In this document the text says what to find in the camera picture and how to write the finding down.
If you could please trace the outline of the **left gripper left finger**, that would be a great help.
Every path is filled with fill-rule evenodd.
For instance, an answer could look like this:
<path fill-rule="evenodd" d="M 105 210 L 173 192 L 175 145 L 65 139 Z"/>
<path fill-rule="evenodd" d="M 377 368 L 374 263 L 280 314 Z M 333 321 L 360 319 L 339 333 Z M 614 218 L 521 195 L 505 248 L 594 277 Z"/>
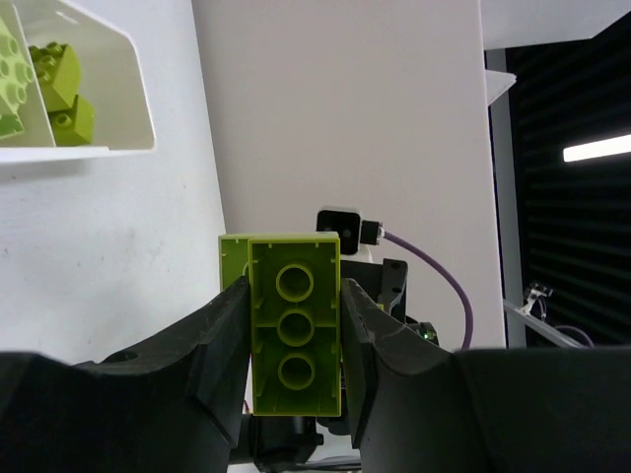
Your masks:
<path fill-rule="evenodd" d="M 224 472 L 239 441 L 249 284 L 99 363 L 1 356 L 5 472 Z"/>

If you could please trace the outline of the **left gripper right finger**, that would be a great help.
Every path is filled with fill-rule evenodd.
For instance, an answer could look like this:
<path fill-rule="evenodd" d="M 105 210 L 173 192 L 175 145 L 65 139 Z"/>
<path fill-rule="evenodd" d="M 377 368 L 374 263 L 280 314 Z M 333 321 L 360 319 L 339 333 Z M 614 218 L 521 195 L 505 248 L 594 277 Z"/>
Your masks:
<path fill-rule="evenodd" d="M 630 351 L 446 351 L 341 285 L 352 443 L 366 472 L 626 472 Z"/>

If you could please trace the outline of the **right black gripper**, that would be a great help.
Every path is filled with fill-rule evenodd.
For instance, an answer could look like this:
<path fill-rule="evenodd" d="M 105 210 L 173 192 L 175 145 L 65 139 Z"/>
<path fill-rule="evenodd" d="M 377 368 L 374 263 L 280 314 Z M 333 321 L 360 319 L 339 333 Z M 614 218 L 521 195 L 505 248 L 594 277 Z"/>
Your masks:
<path fill-rule="evenodd" d="M 418 322 L 407 314 L 408 264 L 405 261 L 388 258 L 382 263 L 342 260 L 341 276 L 355 280 L 385 313 L 408 325 L 429 342 L 439 344 L 437 331 L 430 322 Z"/>

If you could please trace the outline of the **lime green lego brick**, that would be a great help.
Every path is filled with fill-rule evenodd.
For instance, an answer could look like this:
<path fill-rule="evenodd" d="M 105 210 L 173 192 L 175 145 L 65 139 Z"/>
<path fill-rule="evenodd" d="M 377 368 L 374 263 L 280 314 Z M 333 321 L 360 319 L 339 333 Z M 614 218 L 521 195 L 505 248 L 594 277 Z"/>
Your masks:
<path fill-rule="evenodd" d="M 53 41 L 44 47 L 31 45 L 29 53 L 55 144 L 91 145 L 95 111 L 79 94 L 81 66 L 72 46 Z"/>

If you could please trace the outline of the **pale green lego brick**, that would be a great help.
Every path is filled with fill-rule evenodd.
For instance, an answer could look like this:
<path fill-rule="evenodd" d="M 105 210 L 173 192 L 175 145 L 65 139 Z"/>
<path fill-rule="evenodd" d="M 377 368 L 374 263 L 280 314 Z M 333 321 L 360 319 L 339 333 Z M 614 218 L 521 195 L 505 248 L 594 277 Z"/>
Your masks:
<path fill-rule="evenodd" d="M 24 132 L 20 108 L 28 101 L 27 87 L 35 80 L 16 37 L 1 20 L 1 139 Z"/>

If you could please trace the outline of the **lime green lego stack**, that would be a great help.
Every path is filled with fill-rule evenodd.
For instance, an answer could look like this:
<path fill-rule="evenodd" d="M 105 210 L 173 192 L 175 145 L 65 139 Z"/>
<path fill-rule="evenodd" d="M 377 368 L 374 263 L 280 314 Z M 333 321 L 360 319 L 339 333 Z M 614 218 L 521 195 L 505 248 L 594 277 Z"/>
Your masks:
<path fill-rule="evenodd" d="M 340 416 L 338 233 L 231 234 L 218 246 L 221 287 L 249 282 L 254 414 Z"/>

